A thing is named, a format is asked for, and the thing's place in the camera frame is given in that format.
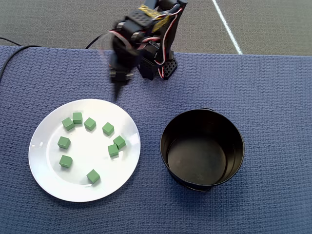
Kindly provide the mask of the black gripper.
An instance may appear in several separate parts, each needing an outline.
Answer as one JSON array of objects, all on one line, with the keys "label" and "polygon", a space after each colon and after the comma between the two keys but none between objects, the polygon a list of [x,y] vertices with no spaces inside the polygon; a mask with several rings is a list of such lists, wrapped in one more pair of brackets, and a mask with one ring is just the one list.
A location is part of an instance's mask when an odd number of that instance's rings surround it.
[{"label": "black gripper", "polygon": [[119,38],[113,38],[113,53],[110,57],[110,77],[114,83],[114,101],[118,97],[124,86],[131,79],[131,71],[137,66],[141,51],[136,48],[127,48]]}]

